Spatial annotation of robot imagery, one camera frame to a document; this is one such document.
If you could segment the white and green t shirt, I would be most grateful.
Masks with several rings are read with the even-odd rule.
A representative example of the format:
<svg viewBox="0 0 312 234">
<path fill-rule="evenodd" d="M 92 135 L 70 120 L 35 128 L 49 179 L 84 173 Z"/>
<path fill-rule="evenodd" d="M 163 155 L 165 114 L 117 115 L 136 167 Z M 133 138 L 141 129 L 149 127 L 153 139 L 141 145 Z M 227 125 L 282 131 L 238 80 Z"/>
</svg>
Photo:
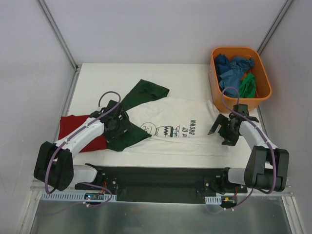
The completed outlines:
<svg viewBox="0 0 312 234">
<path fill-rule="evenodd" d="M 219 115 L 208 101 L 170 97 L 169 89 L 141 79 L 121 105 L 133 129 L 108 143 L 115 152 L 158 155 L 230 155 L 223 139 L 209 134 Z"/>
</svg>

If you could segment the bright green t shirt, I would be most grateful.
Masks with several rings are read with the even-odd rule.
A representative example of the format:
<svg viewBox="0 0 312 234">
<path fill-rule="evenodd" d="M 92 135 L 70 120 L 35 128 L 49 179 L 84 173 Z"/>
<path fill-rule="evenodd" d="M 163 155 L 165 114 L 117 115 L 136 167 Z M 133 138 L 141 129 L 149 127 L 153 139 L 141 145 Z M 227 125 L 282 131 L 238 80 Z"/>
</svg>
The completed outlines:
<svg viewBox="0 0 312 234">
<path fill-rule="evenodd" d="M 252 73 L 248 73 L 247 76 L 240 82 L 239 96 L 241 98 L 254 98 L 255 93 L 256 93 L 255 76 Z"/>
</svg>

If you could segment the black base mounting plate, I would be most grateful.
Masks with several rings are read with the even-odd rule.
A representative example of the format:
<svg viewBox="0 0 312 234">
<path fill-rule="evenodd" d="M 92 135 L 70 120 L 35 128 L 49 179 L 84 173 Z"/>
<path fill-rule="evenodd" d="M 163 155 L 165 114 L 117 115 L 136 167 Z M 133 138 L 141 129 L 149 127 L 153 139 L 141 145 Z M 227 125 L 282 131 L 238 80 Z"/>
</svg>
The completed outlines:
<svg viewBox="0 0 312 234">
<path fill-rule="evenodd" d="M 94 185 L 103 185 L 117 201 L 203 204 L 217 194 L 245 194 L 246 186 L 225 184 L 220 168 L 97 166 Z"/>
</svg>

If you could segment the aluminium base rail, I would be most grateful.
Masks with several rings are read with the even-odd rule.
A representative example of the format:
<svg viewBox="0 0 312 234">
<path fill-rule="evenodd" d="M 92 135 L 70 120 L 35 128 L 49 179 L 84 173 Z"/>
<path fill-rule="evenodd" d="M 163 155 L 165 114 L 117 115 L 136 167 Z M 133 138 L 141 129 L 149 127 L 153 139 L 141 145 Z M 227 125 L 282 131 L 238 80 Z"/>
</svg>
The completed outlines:
<svg viewBox="0 0 312 234">
<path fill-rule="evenodd" d="M 41 191 L 45 192 L 45 186 L 44 183 L 34 179 L 32 181 L 32 184 L 30 186 L 30 191 Z M 76 190 L 74 187 L 68 187 L 65 189 L 63 192 L 94 192 L 95 190 Z M 259 190 L 254 190 L 253 195 L 266 195 L 265 193 L 259 191 Z M 270 196 L 294 196 L 294 191 L 292 185 L 288 184 L 288 181 L 286 183 L 286 187 L 284 191 L 282 192 L 272 192 L 269 194 Z"/>
</svg>

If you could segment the light blue t shirt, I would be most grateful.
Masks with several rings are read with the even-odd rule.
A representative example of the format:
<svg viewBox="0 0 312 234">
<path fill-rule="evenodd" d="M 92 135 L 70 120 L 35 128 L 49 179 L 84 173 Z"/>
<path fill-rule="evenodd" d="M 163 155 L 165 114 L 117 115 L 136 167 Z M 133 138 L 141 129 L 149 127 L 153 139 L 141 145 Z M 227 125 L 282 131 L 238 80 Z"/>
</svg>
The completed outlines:
<svg viewBox="0 0 312 234">
<path fill-rule="evenodd" d="M 220 76 L 217 76 L 219 88 L 224 91 L 224 95 L 230 98 L 239 96 L 239 85 L 248 73 L 251 73 L 251 68 L 254 67 L 254 59 L 235 56 L 229 59 L 231 69 Z"/>
</svg>

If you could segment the left aluminium frame post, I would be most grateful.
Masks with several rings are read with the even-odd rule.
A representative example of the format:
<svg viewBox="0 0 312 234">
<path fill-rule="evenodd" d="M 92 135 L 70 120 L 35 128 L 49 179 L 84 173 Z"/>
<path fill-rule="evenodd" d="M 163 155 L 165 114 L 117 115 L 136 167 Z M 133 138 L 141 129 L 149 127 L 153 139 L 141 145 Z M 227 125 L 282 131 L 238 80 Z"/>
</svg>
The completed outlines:
<svg viewBox="0 0 312 234">
<path fill-rule="evenodd" d="M 64 52 L 67 60 L 69 61 L 71 67 L 74 69 L 74 71 L 78 71 L 79 70 L 79 65 L 77 64 L 76 60 L 74 59 L 58 25 L 57 22 L 55 21 L 47 3 L 45 0 L 36 0 L 40 10 L 42 11 L 45 19 L 47 20 L 53 34 L 55 35 L 62 51 Z"/>
</svg>

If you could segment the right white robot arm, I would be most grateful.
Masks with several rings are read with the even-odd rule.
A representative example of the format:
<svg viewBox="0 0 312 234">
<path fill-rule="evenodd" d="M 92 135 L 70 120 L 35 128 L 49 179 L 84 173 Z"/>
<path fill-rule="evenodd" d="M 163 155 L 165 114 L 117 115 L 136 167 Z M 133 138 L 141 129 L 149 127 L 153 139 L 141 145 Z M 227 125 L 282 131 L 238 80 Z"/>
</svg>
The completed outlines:
<svg viewBox="0 0 312 234">
<path fill-rule="evenodd" d="M 219 180 L 224 192 L 237 185 L 259 190 L 265 194 L 282 192 L 286 187 L 289 152 L 271 143 L 259 127 L 259 120 L 249 115 L 248 106 L 236 104 L 228 117 L 219 114 L 208 134 L 218 131 L 222 145 L 235 146 L 243 137 L 251 149 L 244 169 L 225 168 Z"/>
</svg>

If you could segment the folded red t shirt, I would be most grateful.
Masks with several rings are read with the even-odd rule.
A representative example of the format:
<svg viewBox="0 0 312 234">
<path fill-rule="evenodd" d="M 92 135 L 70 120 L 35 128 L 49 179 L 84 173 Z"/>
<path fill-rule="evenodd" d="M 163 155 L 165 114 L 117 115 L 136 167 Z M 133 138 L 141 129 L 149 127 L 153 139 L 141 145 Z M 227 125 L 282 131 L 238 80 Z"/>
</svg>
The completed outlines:
<svg viewBox="0 0 312 234">
<path fill-rule="evenodd" d="M 59 134 L 58 140 L 64 138 L 65 136 L 72 133 L 75 129 L 80 127 L 88 118 L 88 115 L 75 116 L 70 115 L 66 117 L 61 117 L 59 121 Z M 104 135 L 100 135 L 88 143 L 80 152 L 92 152 L 98 150 L 107 149 L 107 141 Z"/>
</svg>

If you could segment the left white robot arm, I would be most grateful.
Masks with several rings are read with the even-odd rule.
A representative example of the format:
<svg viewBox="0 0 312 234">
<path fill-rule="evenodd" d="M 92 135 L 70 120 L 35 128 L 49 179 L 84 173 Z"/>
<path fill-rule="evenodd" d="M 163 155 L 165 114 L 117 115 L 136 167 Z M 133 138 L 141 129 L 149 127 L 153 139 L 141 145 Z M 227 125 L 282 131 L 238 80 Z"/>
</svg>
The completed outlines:
<svg viewBox="0 0 312 234">
<path fill-rule="evenodd" d="M 109 143 L 133 129 L 127 113 L 116 101 L 99 111 L 92 112 L 87 119 L 73 132 L 60 140 L 51 143 L 44 142 L 40 148 L 34 168 L 34 178 L 63 191 L 66 188 L 85 183 L 93 190 L 99 189 L 103 178 L 94 166 L 74 165 L 73 159 L 92 140 L 99 136 L 105 137 Z"/>
</svg>

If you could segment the dark blue t shirt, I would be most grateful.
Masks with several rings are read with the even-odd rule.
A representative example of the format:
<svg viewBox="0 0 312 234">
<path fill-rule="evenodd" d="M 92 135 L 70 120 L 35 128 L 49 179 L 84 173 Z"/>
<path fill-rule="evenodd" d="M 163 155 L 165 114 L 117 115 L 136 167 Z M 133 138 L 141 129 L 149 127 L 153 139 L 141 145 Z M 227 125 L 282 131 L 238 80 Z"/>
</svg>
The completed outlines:
<svg viewBox="0 0 312 234">
<path fill-rule="evenodd" d="M 229 59 L 223 54 L 216 56 L 214 59 L 214 66 L 217 76 L 220 76 L 231 69 Z"/>
</svg>

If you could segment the right aluminium frame post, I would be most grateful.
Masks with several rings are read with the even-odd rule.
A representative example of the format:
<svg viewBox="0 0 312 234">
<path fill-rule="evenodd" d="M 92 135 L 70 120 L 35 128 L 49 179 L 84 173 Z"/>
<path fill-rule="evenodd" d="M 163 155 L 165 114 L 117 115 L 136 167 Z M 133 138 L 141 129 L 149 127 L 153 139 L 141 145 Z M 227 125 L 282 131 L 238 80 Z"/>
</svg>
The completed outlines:
<svg viewBox="0 0 312 234">
<path fill-rule="evenodd" d="M 278 27 L 280 26 L 281 22 L 287 15 L 288 11 L 292 7 L 292 5 L 296 2 L 296 0 L 286 0 L 284 1 L 281 9 L 278 11 L 275 19 L 273 20 L 271 26 L 269 27 L 267 33 L 265 34 L 262 42 L 260 43 L 257 52 L 259 55 L 263 53 L 267 45 L 269 44 L 270 40 L 274 36 L 275 32 L 277 31 Z"/>
</svg>

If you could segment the aluminium frame post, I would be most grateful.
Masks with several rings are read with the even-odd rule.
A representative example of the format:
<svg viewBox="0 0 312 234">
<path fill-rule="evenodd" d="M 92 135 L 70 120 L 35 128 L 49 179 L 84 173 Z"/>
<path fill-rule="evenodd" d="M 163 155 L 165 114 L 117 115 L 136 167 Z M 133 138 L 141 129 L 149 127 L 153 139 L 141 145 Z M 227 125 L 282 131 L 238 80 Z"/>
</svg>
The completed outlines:
<svg viewBox="0 0 312 234">
<path fill-rule="evenodd" d="M 278 27 L 280 26 L 281 22 L 287 15 L 288 11 L 292 7 L 292 5 L 296 2 L 296 0 L 286 0 L 284 1 L 281 9 L 278 11 L 275 19 L 273 20 L 271 26 L 269 27 L 267 33 L 265 34 L 262 42 L 260 43 L 257 52 L 259 55 L 263 53 L 267 45 L 269 44 L 270 40 L 274 36 L 275 32 L 277 31 Z"/>
<path fill-rule="evenodd" d="M 36 0 L 40 10 L 42 11 L 45 19 L 47 20 L 53 34 L 55 35 L 62 51 L 64 52 L 67 60 L 69 61 L 71 67 L 74 69 L 74 71 L 78 71 L 79 70 L 79 65 L 77 64 L 76 60 L 74 59 L 58 25 L 57 22 L 55 21 L 47 3 L 45 0 Z"/>
</svg>

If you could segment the orange plastic bin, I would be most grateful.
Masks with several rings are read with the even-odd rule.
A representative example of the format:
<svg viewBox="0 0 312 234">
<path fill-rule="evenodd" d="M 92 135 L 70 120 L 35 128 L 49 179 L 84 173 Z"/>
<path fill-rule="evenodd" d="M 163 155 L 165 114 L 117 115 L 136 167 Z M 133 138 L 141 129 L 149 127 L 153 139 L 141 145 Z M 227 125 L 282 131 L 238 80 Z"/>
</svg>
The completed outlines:
<svg viewBox="0 0 312 234">
<path fill-rule="evenodd" d="M 257 51 L 249 47 L 217 47 L 211 52 L 211 62 L 208 77 L 213 103 L 220 112 L 228 111 L 221 100 L 223 95 L 219 88 L 214 62 L 214 59 L 220 54 L 225 55 L 229 59 L 233 59 L 235 56 L 241 56 L 245 59 L 254 59 L 254 67 L 250 69 L 250 72 L 255 76 L 255 97 L 239 99 L 241 104 L 248 105 L 249 111 L 255 109 L 261 102 L 267 100 L 271 96 L 271 84 L 269 82 L 260 55 Z"/>
</svg>

